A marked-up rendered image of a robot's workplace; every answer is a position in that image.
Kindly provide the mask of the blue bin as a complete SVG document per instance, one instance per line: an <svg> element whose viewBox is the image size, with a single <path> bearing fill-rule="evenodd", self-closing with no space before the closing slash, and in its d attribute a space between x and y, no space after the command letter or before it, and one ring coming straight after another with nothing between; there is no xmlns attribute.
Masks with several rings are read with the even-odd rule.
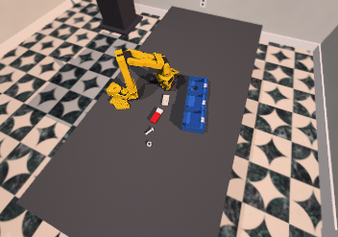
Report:
<svg viewBox="0 0 338 237"><path fill-rule="evenodd" d="M189 77L181 130L204 133L207 86L208 78Z"/></svg>

